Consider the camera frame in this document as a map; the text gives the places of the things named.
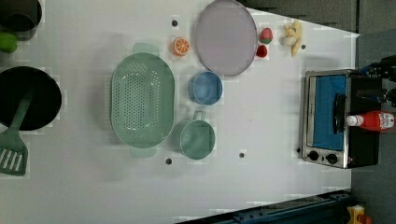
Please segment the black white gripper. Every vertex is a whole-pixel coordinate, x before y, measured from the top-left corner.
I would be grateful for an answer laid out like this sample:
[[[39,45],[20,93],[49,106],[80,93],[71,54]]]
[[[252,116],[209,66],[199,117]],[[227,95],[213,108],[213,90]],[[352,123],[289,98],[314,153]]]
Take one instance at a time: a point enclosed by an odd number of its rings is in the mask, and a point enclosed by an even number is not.
[[[379,62],[371,63],[361,69],[361,72],[368,78],[388,81],[395,81],[396,55],[382,58]],[[370,100],[384,104],[390,102],[396,106],[395,89],[369,90],[364,96]]]

